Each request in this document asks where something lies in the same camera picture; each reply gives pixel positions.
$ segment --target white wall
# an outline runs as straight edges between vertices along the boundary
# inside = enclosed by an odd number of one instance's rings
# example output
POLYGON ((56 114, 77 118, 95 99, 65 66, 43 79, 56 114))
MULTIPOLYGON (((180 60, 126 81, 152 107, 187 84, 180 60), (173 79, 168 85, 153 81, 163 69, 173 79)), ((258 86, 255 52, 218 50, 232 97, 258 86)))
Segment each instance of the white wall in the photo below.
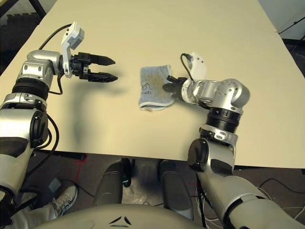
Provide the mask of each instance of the white wall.
MULTIPOLYGON (((42 7, 44 8, 44 10, 46 11, 46 13, 48 13, 50 11, 50 9, 53 7, 54 3, 56 2, 56 0, 39 0, 40 4, 42 5, 42 7)), ((3 15, 0 19, 0 25, 5 25, 7 24, 7 15, 8 14, 23 14, 23 13, 34 13, 36 12, 35 9, 32 7, 32 5, 30 4, 29 0, 19 0, 15 5, 13 5, 7 12, 5 15, 3 15)))
MULTIPOLYGON (((258 0, 278 32, 305 17, 305 0, 258 0)), ((301 39, 305 19, 281 34, 282 38, 301 39)))
MULTIPOLYGON (((258 0, 278 32, 305 16, 305 0, 258 0)), ((40 0, 46 12, 49 12, 56 0, 40 0)), ((6 24, 7 14, 35 12, 29 0, 19 0, 3 17, 0 25, 6 24)), ((305 20, 281 34, 282 38, 300 39, 305 35, 305 20)))

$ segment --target white bracket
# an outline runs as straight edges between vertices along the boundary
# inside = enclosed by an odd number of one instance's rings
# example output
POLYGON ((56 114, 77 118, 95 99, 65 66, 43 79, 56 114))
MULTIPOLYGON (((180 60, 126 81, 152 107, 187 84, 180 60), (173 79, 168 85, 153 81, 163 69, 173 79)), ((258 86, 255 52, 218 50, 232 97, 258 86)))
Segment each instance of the white bracket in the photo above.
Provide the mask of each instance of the white bracket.
POLYGON ((62 52, 62 68, 66 77, 72 77, 72 63, 71 63, 71 51, 70 49, 76 49, 76 47, 84 40, 85 32, 82 30, 77 22, 66 30, 61 41, 62 52))
POLYGON ((193 52, 191 56, 192 59, 188 60, 188 66, 193 80, 188 78, 184 82, 181 90, 183 100, 190 104, 195 103, 193 93, 196 85, 199 82, 204 81, 206 76, 206 64, 204 59, 195 52, 193 52))

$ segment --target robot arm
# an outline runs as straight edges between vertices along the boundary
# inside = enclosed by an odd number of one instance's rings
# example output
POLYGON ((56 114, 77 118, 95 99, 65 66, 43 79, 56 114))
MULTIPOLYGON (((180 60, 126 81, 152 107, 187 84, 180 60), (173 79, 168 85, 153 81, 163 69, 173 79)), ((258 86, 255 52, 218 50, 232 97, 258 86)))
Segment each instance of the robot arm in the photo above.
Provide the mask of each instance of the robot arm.
POLYGON ((199 130, 200 138, 189 148, 188 164, 197 173, 222 225, 236 229, 304 228, 249 181, 233 176, 235 131, 250 98, 249 90, 235 79, 205 80, 203 59, 196 53, 187 59, 192 78, 169 76, 174 86, 163 88, 187 103, 209 109, 206 123, 199 130))
POLYGON ((53 75, 72 74, 94 82, 112 82, 116 76, 92 73, 92 63, 110 65, 105 56, 79 52, 71 55, 84 38, 84 31, 74 22, 66 31, 59 52, 32 51, 17 77, 12 92, 0 105, 0 222, 10 223, 15 213, 15 197, 26 177, 29 158, 34 148, 48 137, 47 98, 53 75))

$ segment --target cloth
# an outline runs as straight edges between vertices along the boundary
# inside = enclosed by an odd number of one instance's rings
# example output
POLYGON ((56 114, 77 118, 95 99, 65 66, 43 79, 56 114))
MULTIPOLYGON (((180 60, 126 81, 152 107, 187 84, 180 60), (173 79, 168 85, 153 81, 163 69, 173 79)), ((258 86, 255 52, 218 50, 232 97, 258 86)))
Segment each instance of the cloth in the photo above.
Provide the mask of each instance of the cloth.
POLYGON ((12 216, 13 223, 6 226, 5 229, 30 229, 57 217, 52 204, 35 210, 26 207, 12 216))
POLYGON ((166 79, 169 75, 172 75, 170 65, 141 68, 141 110, 160 111, 173 104, 172 93, 162 88, 164 84, 170 83, 166 79))

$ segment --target person's leg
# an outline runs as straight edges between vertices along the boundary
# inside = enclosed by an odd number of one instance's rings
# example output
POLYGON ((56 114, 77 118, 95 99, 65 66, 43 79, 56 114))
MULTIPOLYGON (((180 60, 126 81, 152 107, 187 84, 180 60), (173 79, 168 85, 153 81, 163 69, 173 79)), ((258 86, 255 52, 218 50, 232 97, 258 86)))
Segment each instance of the person's leg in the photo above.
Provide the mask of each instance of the person's leg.
POLYGON ((77 187, 70 185, 57 199, 48 205, 30 210, 25 208, 12 216, 13 223, 5 229, 30 229, 46 221, 62 216, 74 204, 77 198, 77 187))
POLYGON ((125 187, 131 184, 131 165, 126 158, 111 164, 106 169, 96 191, 93 206, 121 204, 123 184, 125 187))
POLYGON ((161 161, 158 176, 162 184, 164 208, 193 219, 192 200, 175 164, 169 160, 161 161))

